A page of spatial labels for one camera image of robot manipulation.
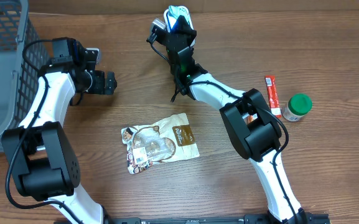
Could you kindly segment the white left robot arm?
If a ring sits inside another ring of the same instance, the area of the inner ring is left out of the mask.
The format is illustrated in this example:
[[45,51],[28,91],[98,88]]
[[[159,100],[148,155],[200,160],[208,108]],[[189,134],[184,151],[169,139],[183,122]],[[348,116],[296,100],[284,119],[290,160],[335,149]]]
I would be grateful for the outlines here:
[[42,39],[28,43],[23,61],[38,78],[38,89],[26,117],[15,129],[2,134],[9,163],[5,179],[8,201],[30,210],[51,205],[69,223],[112,223],[104,206],[96,203],[80,183],[80,165],[63,124],[75,94],[112,95],[114,74],[96,70],[101,52],[85,48],[69,37],[51,39],[53,55],[36,66],[27,50]]

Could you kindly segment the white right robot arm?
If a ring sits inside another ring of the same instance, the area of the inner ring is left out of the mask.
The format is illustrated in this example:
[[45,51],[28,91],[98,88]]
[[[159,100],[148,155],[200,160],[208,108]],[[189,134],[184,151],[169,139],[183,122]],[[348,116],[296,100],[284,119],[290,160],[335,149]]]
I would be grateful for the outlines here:
[[217,109],[236,152],[257,171],[272,223],[307,223],[282,164],[281,136],[286,127],[272,114],[260,91],[238,91],[212,77],[193,59],[192,43],[197,35],[185,16],[164,18],[166,27],[159,43],[167,50],[175,92],[188,95]]

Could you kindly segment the teal wet wipes packet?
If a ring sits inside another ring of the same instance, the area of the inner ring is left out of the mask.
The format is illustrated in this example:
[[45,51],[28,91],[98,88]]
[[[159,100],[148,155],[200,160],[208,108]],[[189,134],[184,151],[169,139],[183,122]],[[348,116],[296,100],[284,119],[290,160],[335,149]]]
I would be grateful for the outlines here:
[[169,6],[168,7],[168,13],[167,13],[167,20],[170,30],[174,30],[174,25],[179,18],[179,16],[182,15],[182,9],[179,6]]

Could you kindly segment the beige snack pouch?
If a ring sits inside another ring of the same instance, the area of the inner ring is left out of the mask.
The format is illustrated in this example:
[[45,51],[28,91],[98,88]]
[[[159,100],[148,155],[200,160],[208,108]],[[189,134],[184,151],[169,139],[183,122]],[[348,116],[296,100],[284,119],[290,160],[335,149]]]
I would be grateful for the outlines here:
[[123,128],[121,139],[126,145],[130,174],[141,173],[153,165],[200,156],[185,113],[173,114],[154,124]]

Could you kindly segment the green lid jar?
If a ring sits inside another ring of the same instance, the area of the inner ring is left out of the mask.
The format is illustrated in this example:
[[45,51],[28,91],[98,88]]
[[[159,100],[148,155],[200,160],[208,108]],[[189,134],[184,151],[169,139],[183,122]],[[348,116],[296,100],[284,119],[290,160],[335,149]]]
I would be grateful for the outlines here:
[[282,107],[282,116],[291,122],[299,121],[312,109],[311,98],[303,93],[295,94]]

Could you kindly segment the red candy bar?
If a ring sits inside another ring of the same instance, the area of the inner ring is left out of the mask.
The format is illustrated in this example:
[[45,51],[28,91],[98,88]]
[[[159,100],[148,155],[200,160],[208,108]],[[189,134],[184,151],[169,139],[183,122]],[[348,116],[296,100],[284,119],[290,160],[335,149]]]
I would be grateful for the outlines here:
[[265,82],[268,92],[270,110],[277,118],[281,118],[282,114],[276,89],[276,77],[274,75],[266,75]]

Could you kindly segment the small orange tissue pack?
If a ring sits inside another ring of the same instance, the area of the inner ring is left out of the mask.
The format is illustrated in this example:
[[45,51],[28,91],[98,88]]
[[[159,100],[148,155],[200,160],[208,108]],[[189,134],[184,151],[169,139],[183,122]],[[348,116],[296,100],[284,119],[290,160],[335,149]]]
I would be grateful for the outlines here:
[[256,120],[258,118],[258,115],[257,114],[248,114],[246,113],[244,116],[243,116],[243,119],[245,121],[246,124],[250,124],[252,123],[254,120]]

